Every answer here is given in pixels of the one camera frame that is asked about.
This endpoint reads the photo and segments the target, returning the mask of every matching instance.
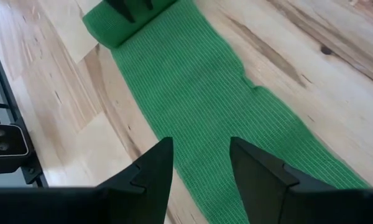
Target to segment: black bracket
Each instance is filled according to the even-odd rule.
[[[133,18],[130,9],[127,7],[125,0],[105,0],[110,6],[112,6],[118,13],[124,16],[129,22],[134,23],[136,20]],[[144,0],[145,5],[149,10],[153,10],[154,5],[152,0]]]
[[[9,106],[0,103],[0,108],[8,110]],[[0,132],[2,132],[0,141],[5,140],[8,144],[15,145],[12,147],[25,148],[28,150],[26,155],[16,154],[7,156],[5,153],[1,155],[0,173],[14,172],[19,168],[19,166],[21,166],[26,184],[32,184],[33,182],[38,181],[39,177],[43,174],[43,171],[36,152],[34,151],[32,141],[29,135],[26,134],[27,129],[24,120],[19,118],[10,125],[1,124],[0,122]]]
[[[373,189],[338,190],[241,138],[230,154],[250,223],[373,223]]]
[[[0,223],[163,223],[172,175],[164,138],[97,187],[0,189]]]

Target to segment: rolled fabric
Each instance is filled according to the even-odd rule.
[[[131,23],[107,2],[102,1],[87,13],[83,22],[100,44],[115,49],[174,2],[175,0],[152,0],[154,8],[149,10],[143,1],[128,1],[126,5],[135,20]]]

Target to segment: green fabric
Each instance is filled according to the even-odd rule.
[[[210,223],[247,223],[231,171],[231,136],[337,188],[367,187],[287,106],[245,77],[191,1],[176,2],[112,53],[156,136],[174,138],[175,168]]]
[[[174,1],[152,0],[153,10],[148,10],[148,7],[141,7],[141,0],[127,1],[126,4],[135,19],[134,23],[130,23],[107,2],[102,1],[83,18],[83,21],[90,34],[98,42],[109,49],[114,49],[168,8]]]

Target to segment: wood grain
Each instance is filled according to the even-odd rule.
[[[158,141],[109,50],[82,26],[98,2],[0,0],[0,59],[51,186],[97,185]],[[196,4],[246,75],[373,185],[373,2]],[[166,223],[206,222],[174,170]]]
[[[347,1],[268,2],[296,26],[373,79],[373,8],[366,16]]]

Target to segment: black metal frame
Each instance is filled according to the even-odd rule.
[[[21,166],[22,173],[27,184],[34,184],[38,187],[46,187],[47,183],[44,179],[42,168],[40,162],[37,158],[36,152],[34,150],[32,141],[30,140],[29,133],[25,126],[24,120],[22,119],[21,112],[19,111],[18,105],[14,94],[12,93],[10,84],[8,82],[6,73],[0,62],[0,94],[4,105],[7,106],[6,110],[8,112],[8,117],[12,124],[19,126],[24,133],[27,146],[30,150],[30,156],[26,160],[25,164]]]

